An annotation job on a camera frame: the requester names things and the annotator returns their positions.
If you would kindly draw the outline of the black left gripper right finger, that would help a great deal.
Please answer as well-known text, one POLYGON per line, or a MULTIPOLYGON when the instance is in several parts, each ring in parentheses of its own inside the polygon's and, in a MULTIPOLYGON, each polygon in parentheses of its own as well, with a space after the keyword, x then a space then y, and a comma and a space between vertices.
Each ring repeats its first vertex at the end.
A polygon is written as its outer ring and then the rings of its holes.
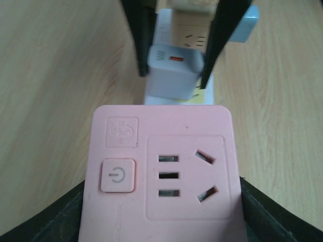
POLYGON ((240 178, 248 241, 322 241, 322 231, 240 178))

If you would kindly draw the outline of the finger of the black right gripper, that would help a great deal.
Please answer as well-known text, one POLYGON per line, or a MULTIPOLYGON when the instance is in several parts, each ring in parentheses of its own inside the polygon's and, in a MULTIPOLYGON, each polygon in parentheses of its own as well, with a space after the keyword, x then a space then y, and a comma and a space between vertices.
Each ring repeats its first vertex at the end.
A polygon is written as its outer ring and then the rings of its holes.
POLYGON ((205 89, 214 65, 251 6, 252 0, 220 0, 209 29, 200 88, 205 89))
POLYGON ((139 76, 145 77, 155 30, 155 1, 121 0, 121 4, 133 37, 139 76))

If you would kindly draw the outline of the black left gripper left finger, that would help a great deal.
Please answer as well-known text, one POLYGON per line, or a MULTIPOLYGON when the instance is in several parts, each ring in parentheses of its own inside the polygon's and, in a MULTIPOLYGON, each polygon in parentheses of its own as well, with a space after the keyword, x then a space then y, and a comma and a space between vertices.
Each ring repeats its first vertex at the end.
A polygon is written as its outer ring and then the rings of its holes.
POLYGON ((1 235, 1 241, 78 241, 84 182, 1 235))

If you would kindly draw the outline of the white power strip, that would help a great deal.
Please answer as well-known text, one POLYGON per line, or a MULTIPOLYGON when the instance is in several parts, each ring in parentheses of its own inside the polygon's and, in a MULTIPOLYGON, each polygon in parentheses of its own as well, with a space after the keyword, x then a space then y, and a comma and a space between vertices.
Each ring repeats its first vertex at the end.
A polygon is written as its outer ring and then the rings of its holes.
MULTIPOLYGON (((165 45, 174 46, 171 40, 171 21, 172 21, 172 9, 160 9, 158 11, 152 45, 165 44, 165 45)), ((214 104, 213 77, 209 78, 208 84, 205 89, 200 88, 200 83, 201 83, 201 78, 199 77, 198 84, 194 90, 192 98, 186 101, 149 96, 147 92, 147 83, 146 83, 143 103, 145 105, 180 105, 180 104, 213 105, 214 104)))

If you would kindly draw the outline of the orange wooden cube adapter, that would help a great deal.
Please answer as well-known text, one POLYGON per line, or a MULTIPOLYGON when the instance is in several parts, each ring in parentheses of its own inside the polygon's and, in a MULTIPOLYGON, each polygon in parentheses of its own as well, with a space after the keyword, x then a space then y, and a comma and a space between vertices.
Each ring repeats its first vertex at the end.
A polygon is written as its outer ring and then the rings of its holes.
POLYGON ((168 1, 172 9, 171 40, 177 47, 206 51, 218 1, 168 1))

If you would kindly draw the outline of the white USB charger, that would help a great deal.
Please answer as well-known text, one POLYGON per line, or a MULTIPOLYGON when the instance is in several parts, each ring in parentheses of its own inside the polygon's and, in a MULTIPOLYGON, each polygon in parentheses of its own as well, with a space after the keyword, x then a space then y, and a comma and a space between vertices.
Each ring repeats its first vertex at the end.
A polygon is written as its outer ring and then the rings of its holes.
POLYGON ((147 64, 149 96, 190 100, 203 70, 201 51, 155 44, 149 49, 147 64))

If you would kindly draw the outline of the pink cube socket adapter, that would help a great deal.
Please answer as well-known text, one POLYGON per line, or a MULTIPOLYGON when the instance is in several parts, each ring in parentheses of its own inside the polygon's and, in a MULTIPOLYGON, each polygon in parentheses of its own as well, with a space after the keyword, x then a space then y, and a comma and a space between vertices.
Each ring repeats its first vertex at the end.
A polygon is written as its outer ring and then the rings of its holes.
POLYGON ((229 110, 99 107, 78 240, 247 241, 229 110))

